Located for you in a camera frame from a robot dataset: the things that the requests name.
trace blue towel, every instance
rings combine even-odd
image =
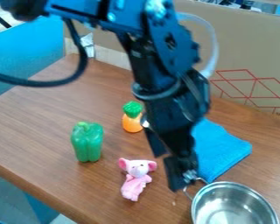
[[[193,129],[195,151],[199,162],[199,177],[207,183],[239,163],[251,153],[251,144],[232,136],[220,125],[207,119]]]

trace plush mouse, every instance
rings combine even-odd
[[[127,200],[138,201],[139,194],[152,178],[147,175],[157,169],[157,163],[149,160],[128,160],[120,158],[118,165],[128,174],[122,186],[122,196]]]

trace stainless steel bowl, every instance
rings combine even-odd
[[[201,188],[192,202],[194,224],[278,224],[266,199],[251,188],[233,182],[215,182]]]

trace wooden table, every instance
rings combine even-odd
[[[70,74],[77,61],[67,56],[35,79]],[[120,194],[125,176],[117,159],[153,159],[144,133],[121,126],[121,106],[134,99],[131,80],[129,71],[94,61],[73,84],[14,87],[1,95],[0,176],[79,223],[189,223],[190,202],[168,190],[162,159],[137,203]],[[253,145],[252,155],[219,180],[254,188],[280,218],[280,118],[220,99],[213,99],[208,117]],[[105,129],[103,155],[94,164],[77,162],[69,141],[74,124],[84,120]]]

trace orange toy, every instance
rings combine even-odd
[[[136,101],[129,101],[124,104],[123,107],[124,115],[122,117],[122,127],[131,133],[139,132],[143,129],[140,124],[140,119],[142,116],[142,105]]]

